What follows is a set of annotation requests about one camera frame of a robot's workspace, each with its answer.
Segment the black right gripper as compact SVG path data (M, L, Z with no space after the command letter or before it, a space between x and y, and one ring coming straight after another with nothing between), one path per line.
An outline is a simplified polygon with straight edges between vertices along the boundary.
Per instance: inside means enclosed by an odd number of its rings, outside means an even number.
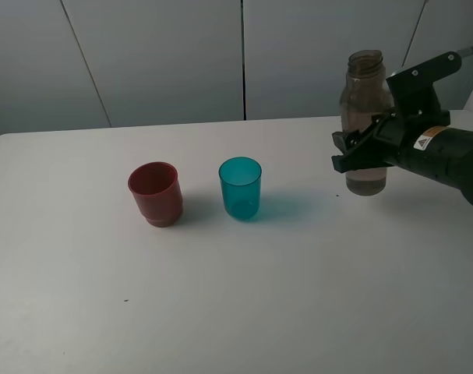
M399 117L392 113L380 121L373 131L370 147L366 146L366 136L359 131L334 132L333 143L342 155L332 156L333 168L337 172L367 170L373 168L448 168L449 158L428 155L426 151L416 150L415 141L427 129L450 124L449 111L436 114L418 114Z

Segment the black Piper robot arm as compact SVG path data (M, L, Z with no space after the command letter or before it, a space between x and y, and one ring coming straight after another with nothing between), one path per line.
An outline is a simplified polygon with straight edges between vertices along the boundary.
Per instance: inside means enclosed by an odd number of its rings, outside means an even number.
M341 174L398 167L458 189L473 206L473 131L450 127L450 113L374 115L364 131L335 132L334 170Z

